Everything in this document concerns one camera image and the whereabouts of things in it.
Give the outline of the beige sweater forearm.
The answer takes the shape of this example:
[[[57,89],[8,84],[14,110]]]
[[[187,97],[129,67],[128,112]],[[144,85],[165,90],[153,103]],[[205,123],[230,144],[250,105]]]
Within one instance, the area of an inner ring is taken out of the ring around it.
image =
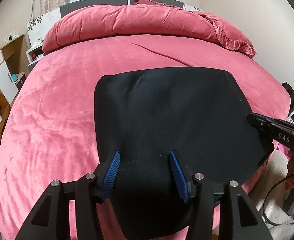
[[[288,216],[283,211],[287,194],[285,183],[282,182],[269,193],[276,183],[287,176],[287,164],[287,157],[282,152],[275,151],[249,193],[273,239],[291,239],[294,235],[294,215]]]

